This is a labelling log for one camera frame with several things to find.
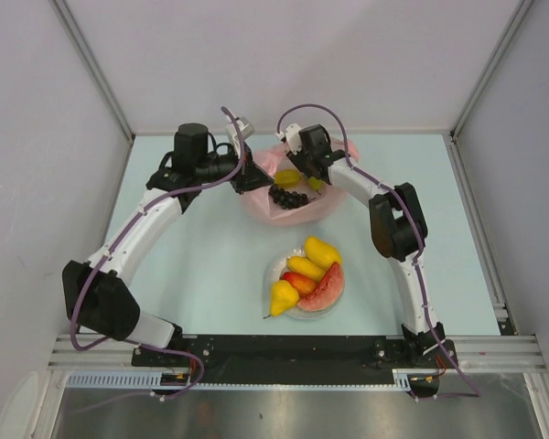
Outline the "pink plastic bag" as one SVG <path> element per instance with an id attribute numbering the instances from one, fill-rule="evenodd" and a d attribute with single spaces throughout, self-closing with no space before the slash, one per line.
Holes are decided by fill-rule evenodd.
<path id="1" fill-rule="evenodd" d="M 271 177 L 287 169 L 293 175 L 298 175 L 298 171 L 285 156 L 285 147 L 282 144 L 256 151 L 253 159 Z M 289 227 L 326 218 L 347 196 L 345 191 L 325 183 L 314 186 L 306 177 L 299 177 L 293 187 L 283 188 L 284 196 L 293 193 L 297 197 L 292 198 L 302 198 L 302 202 L 299 205 L 292 203 L 290 209 L 285 208 L 283 200 L 274 199 L 271 187 L 261 187 L 241 195 L 241 203 L 255 220 L 272 226 Z"/>

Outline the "white paper plate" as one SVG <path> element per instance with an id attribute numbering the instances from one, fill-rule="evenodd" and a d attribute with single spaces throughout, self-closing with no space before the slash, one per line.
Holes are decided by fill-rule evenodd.
<path id="1" fill-rule="evenodd" d="M 324 267 L 303 249 L 282 253 L 265 270 L 265 318 L 321 318 L 338 305 L 344 285 L 344 272 L 338 258 Z"/>

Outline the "yellow fake mango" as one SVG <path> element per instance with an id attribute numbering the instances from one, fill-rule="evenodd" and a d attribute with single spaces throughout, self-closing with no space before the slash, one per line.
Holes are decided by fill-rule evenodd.
<path id="1" fill-rule="evenodd" d="M 306 238 L 303 246 L 306 257 L 318 267 L 328 270 L 334 263 L 342 265 L 339 251 L 315 236 Z"/>

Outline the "yellow fake lemon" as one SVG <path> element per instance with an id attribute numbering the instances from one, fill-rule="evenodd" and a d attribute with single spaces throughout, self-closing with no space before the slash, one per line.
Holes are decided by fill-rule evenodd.
<path id="1" fill-rule="evenodd" d="M 294 272 L 299 273 L 308 279 L 315 282 L 319 282 L 325 275 L 325 271 L 311 262 L 307 257 L 291 256 L 286 262 L 287 268 Z"/>

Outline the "red orange fake mango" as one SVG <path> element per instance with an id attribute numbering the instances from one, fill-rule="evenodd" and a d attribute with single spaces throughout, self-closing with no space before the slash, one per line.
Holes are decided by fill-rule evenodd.
<path id="1" fill-rule="evenodd" d="M 311 295 L 318 286 L 314 280 L 295 272 L 284 272 L 281 279 L 290 283 L 295 288 L 300 297 Z"/>

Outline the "yellow fake pear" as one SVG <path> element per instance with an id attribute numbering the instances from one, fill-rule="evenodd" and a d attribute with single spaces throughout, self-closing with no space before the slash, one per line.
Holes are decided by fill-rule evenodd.
<path id="1" fill-rule="evenodd" d="M 299 292 L 286 280 L 279 280 L 270 288 L 270 305 L 266 318 L 280 316 L 296 306 L 300 299 Z"/>

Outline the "fake watermelon slice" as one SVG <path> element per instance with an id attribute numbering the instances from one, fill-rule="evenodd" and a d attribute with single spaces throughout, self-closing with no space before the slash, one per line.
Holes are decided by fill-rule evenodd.
<path id="1" fill-rule="evenodd" d="M 296 306 L 306 312 L 323 311 L 338 301 L 343 292 L 344 283 L 342 267 L 338 262 L 334 262 L 313 293 L 301 298 Z"/>

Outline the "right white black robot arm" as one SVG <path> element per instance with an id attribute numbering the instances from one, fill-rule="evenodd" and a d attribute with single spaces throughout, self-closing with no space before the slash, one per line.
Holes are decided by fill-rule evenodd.
<path id="1" fill-rule="evenodd" d="M 403 307 L 404 357 L 424 367 L 440 352 L 449 358 L 445 329 L 431 305 L 423 254 L 428 228 L 414 186 L 391 187 L 359 168 L 349 148 L 334 149 L 321 125 L 293 123 L 277 134 L 286 156 L 305 177 L 314 177 L 356 198 L 369 211 L 371 239 L 393 270 Z"/>

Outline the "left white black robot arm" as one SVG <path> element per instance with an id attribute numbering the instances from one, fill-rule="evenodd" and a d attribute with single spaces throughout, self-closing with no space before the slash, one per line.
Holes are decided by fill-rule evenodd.
<path id="1" fill-rule="evenodd" d="M 86 262 L 70 261 L 62 272 L 70 330 L 86 327 L 104 340 L 152 347 L 162 364 L 178 363 L 184 354 L 179 326 L 141 309 L 129 290 L 135 273 L 167 228 L 204 190 L 228 182 L 238 194 L 272 183 L 253 161 L 247 144 L 252 125 L 235 117 L 226 127 L 226 152 L 220 153 L 209 128 L 184 123 L 173 148 L 161 159 L 145 185 L 132 216 Z"/>

